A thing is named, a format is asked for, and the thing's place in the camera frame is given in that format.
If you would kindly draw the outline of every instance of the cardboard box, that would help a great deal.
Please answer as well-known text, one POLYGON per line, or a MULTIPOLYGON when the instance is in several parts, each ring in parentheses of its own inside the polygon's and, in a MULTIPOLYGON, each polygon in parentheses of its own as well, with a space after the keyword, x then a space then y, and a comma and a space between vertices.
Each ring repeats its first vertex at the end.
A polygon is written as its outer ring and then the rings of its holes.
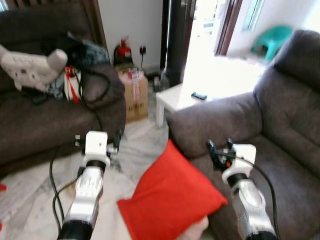
POLYGON ((139 90, 137 98, 134 98, 134 85, 128 73, 119 73, 119 78, 125 87, 126 123, 148 117, 148 79, 139 73, 139 81, 136 86, 139 90))

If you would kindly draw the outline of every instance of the gray sofa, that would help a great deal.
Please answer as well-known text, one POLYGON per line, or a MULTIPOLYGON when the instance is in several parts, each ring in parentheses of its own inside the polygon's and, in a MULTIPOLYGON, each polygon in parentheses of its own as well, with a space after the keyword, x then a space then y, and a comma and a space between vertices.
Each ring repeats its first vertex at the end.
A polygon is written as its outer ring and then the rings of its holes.
MULTIPOLYGON (((256 146, 256 164, 275 190, 282 240, 320 239, 320 35, 298 30, 267 68, 253 93, 186 108, 168 118, 170 137, 190 162, 231 202, 230 188, 213 170, 205 142, 227 138, 256 146)), ((267 183, 251 176, 264 193, 267 183)), ((209 217, 218 240, 238 240, 231 204, 209 217)))
MULTIPOLYGON (((93 40, 87 15, 80 2, 52 3, 0 13, 0 44, 10 51, 43 54, 46 40, 65 36, 68 31, 81 39, 93 40)), ((116 130, 123 130, 126 121, 124 85, 108 64, 96 65, 96 71, 110 79, 110 89, 101 94, 106 82, 96 76, 82 76, 86 81, 83 94, 91 109, 83 103, 56 100, 50 97, 34 105, 15 89, 12 79, 0 68, 0 175, 48 161, 61 144, 99 129, 93 109, 100 117, 102 130, 112 141, 116 130)), ((65 154, 74 150, 67 146, 65 154)))

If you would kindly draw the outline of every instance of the white wall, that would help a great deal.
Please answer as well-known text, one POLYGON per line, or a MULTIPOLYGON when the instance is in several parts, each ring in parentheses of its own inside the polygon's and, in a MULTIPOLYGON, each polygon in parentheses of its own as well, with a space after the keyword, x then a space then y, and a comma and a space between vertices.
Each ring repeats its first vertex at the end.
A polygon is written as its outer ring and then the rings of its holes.
POLYGON ((139 47, 146 46, 143 67, 160 66, 163 0, 98 0, 111 61, 121 38, 129 36, 133 62, 141 65, 139 47))
POLYGON ((249 51, 256 39, 274 26, 288 25, 293 29, 303 28, 306 17, 318 0, 264 0, 253 31, 242 31, 250 1, 242 2, 227 52, 228 56, 239 56, 249 51))
POLYGON ((303 23, 303 28, 320 33, 320 1, 316 1, 303 23))

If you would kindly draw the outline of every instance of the white stuffed toy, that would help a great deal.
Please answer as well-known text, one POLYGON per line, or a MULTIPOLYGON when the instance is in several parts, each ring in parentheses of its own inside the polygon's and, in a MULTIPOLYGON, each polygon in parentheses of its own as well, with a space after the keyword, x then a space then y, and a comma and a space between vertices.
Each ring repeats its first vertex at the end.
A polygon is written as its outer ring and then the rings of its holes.
POLYGON ((13 79, 16 89, 22 86, 46 91, 67 64, 67 54, 56 49, 48 57, 9 51, 0 45, 0 66, 13 79))

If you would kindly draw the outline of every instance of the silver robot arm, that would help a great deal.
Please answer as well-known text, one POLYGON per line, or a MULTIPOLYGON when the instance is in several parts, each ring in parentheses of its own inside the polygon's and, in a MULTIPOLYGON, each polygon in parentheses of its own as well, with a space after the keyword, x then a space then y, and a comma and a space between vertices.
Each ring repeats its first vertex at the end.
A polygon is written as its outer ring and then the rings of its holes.
POLYGON ((63 221, 58 240, 90 240, 99 212, 99 199, 103 194, 103 177, 110 166, 106 132, 89 131, 85 138, 85 169, 75 184, 75 198, 63 221))
POLYGON ((238 232, 243 240, 278 240, 266 213, 266 201, 250 177, 255 163, 256 147, 250 144, 233 144, 219 152, 211 140, 207 142, 215 170, 222 172, 222 180, 231 187, 232 206, 237 216, 238 232))

